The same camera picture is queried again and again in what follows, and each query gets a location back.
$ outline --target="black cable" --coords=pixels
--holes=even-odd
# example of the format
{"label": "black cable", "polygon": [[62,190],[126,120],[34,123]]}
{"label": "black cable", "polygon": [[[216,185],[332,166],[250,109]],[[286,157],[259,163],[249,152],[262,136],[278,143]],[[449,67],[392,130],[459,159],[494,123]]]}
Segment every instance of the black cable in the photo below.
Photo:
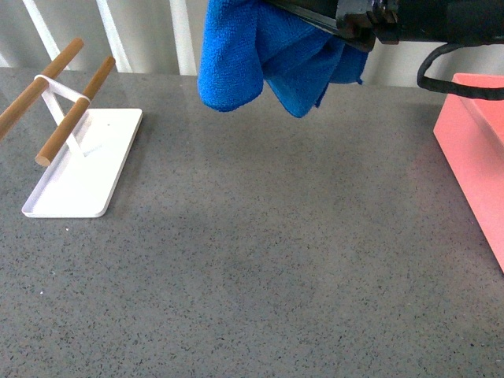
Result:
{"label": "black cable", "polygon": [[417,83],[418,87],[428,91],[457,95],[466,98],[482,98],[483,100],[504,100],[504,88],[482,88],[470,87],[457,84],[451,81],[437,80],[427,77],[425,73],[431,67],[432,63],[441,55],[451,53],[466,46],[460,43],[447,43],[432,51],[418,69]]}

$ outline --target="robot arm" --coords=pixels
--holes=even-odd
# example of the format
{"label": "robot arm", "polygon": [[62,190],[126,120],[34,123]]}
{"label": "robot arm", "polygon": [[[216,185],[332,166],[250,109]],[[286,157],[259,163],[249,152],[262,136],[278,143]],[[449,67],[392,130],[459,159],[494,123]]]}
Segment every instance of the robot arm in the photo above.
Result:
{"label": "robot arm", "polygon": [[432,62],[462,47],[504,44],[504,0],[266,0],[371,51],[376,39],[445,42],[424,61],[420,87],[463,97],[503,100],[503,88],[467,87],[425,75]]}

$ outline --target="drying rack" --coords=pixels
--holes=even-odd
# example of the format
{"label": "drying rack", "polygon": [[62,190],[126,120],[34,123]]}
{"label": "drying rack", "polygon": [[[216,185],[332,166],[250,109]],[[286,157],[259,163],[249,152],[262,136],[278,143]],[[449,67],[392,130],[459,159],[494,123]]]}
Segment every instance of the drying rack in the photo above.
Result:
{"label": "drying rack", "polygon": [[[42,96],[57,124],[35,157],[47,167],[22,208],[27,217],[89,218],[103,215],[142,120],[141,109],[88,109],[115,60],[107,57],[82,93],[54,79],[82,49],[71,43],[0,115],[0,140]],[[56,95],[74,102],[63,114]]]}

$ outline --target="white railing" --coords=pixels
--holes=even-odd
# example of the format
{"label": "white railing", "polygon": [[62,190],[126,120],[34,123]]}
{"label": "white railing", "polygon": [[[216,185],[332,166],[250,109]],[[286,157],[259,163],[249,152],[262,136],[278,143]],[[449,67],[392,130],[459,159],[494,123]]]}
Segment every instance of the white railing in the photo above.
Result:
{"label": "white railing", "polygon": [[[0,67],[42,67],[74,37],[86,41],[69,66],[94,70],[111,54],[119,72],[197,75],[208,0],[0,0]],[[415,86],[420,63],[438,44],[376,44],[363,80]],[[466,49],[428,74],[504,75],[504,46]]]}

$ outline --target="gray countertop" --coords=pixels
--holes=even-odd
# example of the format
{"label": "gray countertop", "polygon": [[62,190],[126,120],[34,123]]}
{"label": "gray countertop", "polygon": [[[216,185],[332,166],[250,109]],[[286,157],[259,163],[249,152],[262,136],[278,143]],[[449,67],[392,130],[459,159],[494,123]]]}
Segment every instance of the gray countertop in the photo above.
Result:
{"label": "gray countertop", "polygon": [[[35,70],[0,69],[0,109]],[[91,74],[63,72],[82,90]],[[105,216],[20,209],[54,129],[0,144],[0,376],[502,376],[504,276],[432,129],[443,96],[331,86],[290,117],[193,77],[112,74],[144,111]]]}

